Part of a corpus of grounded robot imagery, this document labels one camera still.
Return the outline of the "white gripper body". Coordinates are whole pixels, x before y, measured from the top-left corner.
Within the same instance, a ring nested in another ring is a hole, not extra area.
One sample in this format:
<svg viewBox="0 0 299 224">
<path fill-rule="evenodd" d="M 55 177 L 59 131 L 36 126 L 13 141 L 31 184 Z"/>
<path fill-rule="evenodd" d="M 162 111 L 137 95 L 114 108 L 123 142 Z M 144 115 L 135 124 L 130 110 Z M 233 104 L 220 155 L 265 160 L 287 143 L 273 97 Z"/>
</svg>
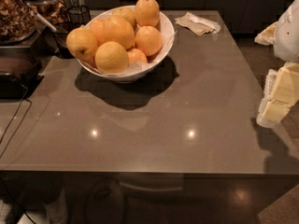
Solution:
<svg viewBox="0 0 299 224">
<path fill-rule="evenodd" d="M 274 54 L 284 62 L 299 62 L 299 0 L 294 0 L 278 19 Z"/>
</svg>

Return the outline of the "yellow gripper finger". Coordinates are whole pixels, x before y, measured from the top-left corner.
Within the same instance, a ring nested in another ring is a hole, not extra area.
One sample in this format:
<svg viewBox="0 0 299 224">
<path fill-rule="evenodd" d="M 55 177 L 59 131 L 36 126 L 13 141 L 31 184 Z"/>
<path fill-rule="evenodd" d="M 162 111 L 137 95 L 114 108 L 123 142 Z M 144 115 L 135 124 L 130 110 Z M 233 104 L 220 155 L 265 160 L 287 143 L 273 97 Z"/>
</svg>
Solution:
<svg viewBox="0 0 299 224">
<path fill-rule="evenodd" d="M 273 22 L 271 25 L 262 30 L 254 38 L 254 42 L 260 45 L 269 46 L 274 44 L 274 34 L 277 28 L 277 22 Z"/>
<path fill-rule="evenodd" d="M 299 101 L 299 63 L 287 62 L 277 71 L 270 69 L 263 94 L 256 122 L 262 127 L 274 128 Z"/>
</svg>

